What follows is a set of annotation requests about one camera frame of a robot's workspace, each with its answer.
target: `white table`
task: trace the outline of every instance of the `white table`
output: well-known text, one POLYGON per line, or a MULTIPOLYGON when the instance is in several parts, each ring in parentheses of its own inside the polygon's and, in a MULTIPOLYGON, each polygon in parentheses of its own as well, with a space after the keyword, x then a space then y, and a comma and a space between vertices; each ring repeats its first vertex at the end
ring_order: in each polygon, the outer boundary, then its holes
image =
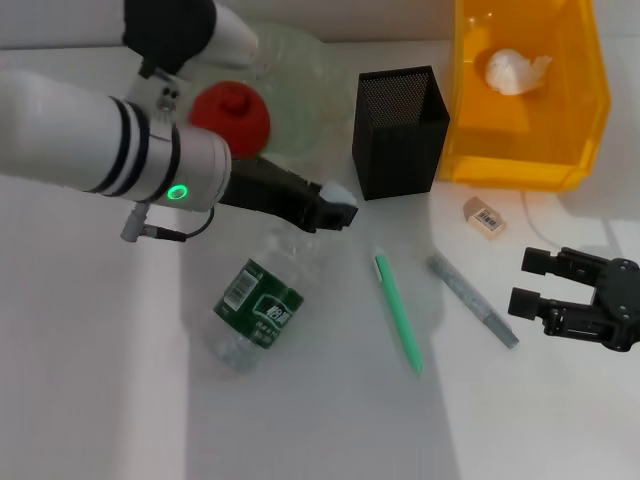
MULTIPOLYGON (((346 44, 362 71, 434 67, 448 96, 449 42, 346 44)), ((506 315, 513 286, 588 302, 588 288, 519 272, 524 248, 554 244, 640 259, 640 39, 607 38, 614 108, 592 178, 567 195, 436 184, 430 195, 362 203, 307 302, 251 374, 229 380, 182 323, 220 295, 273 220, 221 207, 184 245, 119 232, 130 204, 0 178, 0 477, 47 480, 541 480, 640 474, 640 350, 548 338, 506 315), (615 181, 616 192, 605 195, 615 181), (489 243, 462 219, 473 195, 508 230, 489 243), (387 251, 425 357, 416 380, 372 270, 387 251), (505 349, 426 271, 440 249, 508 319, 505 349)), ((123 95, 124 49, 0 53, 60 80, 123 95)), ((359 191, 348 132, 323 175, 359 191)), ((200 217, 157 208, 154 222, 200 217)))

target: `yellow plastic bin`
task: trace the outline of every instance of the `yellow plastic bin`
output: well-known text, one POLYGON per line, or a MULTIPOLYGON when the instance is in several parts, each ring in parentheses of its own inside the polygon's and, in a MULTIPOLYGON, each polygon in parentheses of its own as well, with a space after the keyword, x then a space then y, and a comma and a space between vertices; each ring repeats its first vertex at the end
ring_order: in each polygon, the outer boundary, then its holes
POLYGON ((611 107, 591 0, 456 0, 454 57, 440 179, 559 192, 589 175, 611 107), (552 57, 545 85, 492 90, 486 66, 503 48, 552 57))

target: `green led light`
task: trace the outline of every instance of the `green led light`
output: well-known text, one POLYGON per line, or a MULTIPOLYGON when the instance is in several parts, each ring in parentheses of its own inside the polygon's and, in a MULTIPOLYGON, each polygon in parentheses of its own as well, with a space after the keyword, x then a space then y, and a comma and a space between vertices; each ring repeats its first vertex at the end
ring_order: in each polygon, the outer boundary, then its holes
POLYGON ((167 197, 169 197, 169 200, 180 200, 186 197, 188 193, 189 189, 186 185, 175 185, 169 189, 167 197))

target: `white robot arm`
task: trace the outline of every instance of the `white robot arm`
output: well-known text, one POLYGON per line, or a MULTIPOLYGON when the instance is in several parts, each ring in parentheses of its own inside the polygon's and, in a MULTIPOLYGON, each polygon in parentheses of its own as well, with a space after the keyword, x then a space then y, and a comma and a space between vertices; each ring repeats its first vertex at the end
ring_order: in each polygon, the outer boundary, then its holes
POLYGON ((122 238, 185 241, 144 224, 151 204, 212 211, 226 203, 303 230, 340 230, 357 209, 265 160, 236 161, 218 135, 173 121, 174 76, 193 62, 246 67, 255 34, 211 0, 125 0, 123 40, 143 60, 126 100, 23 71, 0 73, 0 173, 137 202, 122 238))

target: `pen holder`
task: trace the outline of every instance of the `pen holder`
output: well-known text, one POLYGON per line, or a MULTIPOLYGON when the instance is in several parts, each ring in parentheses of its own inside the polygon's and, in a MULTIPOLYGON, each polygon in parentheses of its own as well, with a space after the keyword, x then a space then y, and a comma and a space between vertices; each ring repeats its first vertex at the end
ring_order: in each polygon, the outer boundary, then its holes
POLYGON ((431 67, 361 74, 352 154, 364 199, 430 191, 448 127, 431 67))

